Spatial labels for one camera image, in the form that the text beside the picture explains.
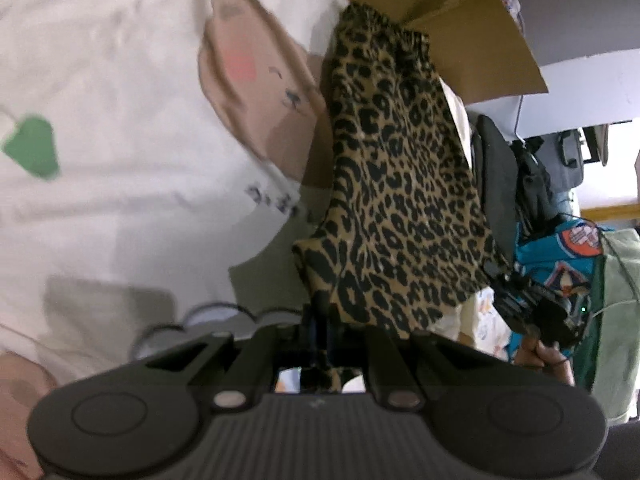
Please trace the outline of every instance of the human hand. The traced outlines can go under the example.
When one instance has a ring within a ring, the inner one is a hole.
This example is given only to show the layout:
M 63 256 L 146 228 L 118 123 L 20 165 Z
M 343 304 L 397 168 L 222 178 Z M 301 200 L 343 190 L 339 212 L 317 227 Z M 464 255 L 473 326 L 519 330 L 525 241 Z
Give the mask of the human hand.
M 543 371 L 558 381 L 575 386 L 571 362 L 558 348 L 544 346 L 538 339 L 524 336 L 516 353 L 514 364 Z

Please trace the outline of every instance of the leopard print shorts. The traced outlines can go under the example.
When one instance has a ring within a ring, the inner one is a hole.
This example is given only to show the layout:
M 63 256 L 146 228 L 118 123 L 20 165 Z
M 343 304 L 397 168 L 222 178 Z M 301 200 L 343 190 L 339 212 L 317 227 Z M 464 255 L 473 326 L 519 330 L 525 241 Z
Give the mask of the leopard print shorts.
M 351 4 L 336 39 L 332 200 L 296 265 L 320 308 L 407 338 L 486 285 L 494 238 L 428 38 Z

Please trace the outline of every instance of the white bed sheet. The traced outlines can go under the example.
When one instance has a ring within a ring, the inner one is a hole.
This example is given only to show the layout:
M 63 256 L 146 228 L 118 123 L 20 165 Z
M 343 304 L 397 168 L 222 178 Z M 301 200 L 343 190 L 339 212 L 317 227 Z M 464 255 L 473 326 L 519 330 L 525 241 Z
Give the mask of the white bed sheet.
M 259 1 L 315 54 L 348 3 Z M 125 362 L 139 331 L 195 305 L 307 298 L 290 245 L 311 226 L 246 189 L 302 193 L 316 218 L 326 193 L 222 126 L 198 81 L 209 12 L 210 0 L 0 0 L 0 142 L 39 114 L 61 168 L 46 182 L 0 154 L 0 348 L 63 383 Z M 466 113 L 447 98 L 466 146 Z

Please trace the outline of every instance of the pink cheek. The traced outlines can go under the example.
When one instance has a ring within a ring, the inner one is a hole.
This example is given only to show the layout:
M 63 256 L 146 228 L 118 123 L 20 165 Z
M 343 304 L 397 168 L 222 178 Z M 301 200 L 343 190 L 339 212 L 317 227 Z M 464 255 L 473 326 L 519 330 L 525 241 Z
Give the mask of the pink cheek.
M 238 83 L 253 82 L 256 78 L 254 58 L 246 52 L 227 51 L 222 56 L 222 63 L 231 81 Z

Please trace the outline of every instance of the ribbed black surface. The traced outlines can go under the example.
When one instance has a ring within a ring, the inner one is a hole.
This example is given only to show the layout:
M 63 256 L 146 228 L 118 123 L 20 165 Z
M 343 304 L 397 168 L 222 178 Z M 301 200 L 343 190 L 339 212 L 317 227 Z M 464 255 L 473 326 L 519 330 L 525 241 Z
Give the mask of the ribbed black surface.
M 266 396 L 249 412 L 216 418 L 191 455 L 145 480 L 495 478 L 446 453 L 417 415 L 383 410 L 365 394 Z

